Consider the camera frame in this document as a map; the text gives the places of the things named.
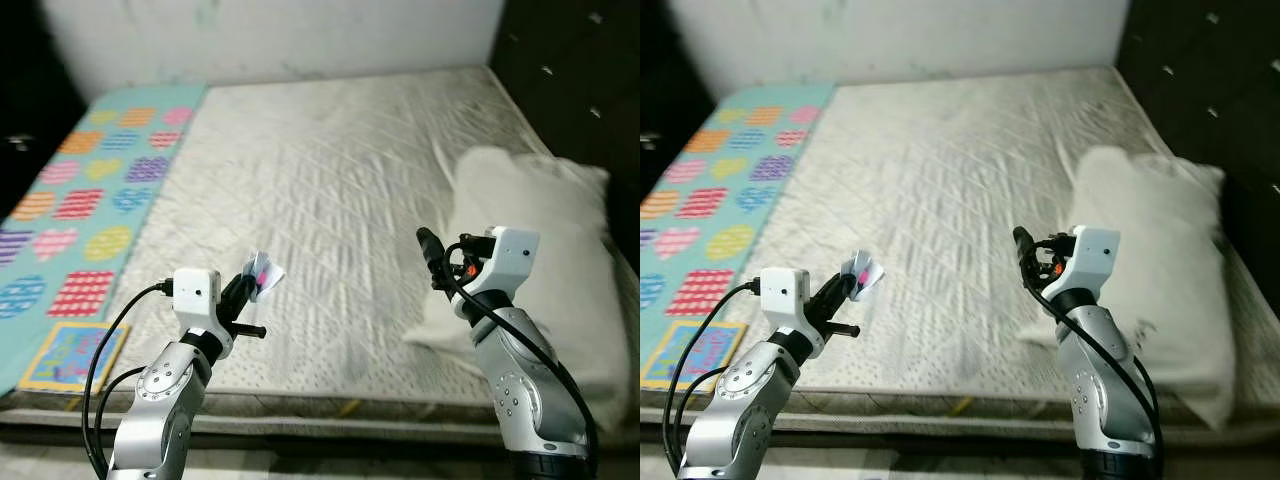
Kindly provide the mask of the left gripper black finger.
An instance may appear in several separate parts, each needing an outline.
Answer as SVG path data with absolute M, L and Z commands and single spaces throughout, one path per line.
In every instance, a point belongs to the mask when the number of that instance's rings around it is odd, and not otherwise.
M 230 320 L 236 321 L 244 306 L 257 293 L 256 278 L 247 274 L 237 274 L 230 280 Z
M 232 278 L 221 292 L 220 312 L 239 314 L 253 294 L 253 278 L 241 273 Z
M 826 283 L 826 320 L 832 321 L 840 307 L 856 294 L 854 274 L 835 274 Z
M 835 314 L 849 298 L 849 274 L 836 273 L 815 293 L 815 310 L 819 314 Z

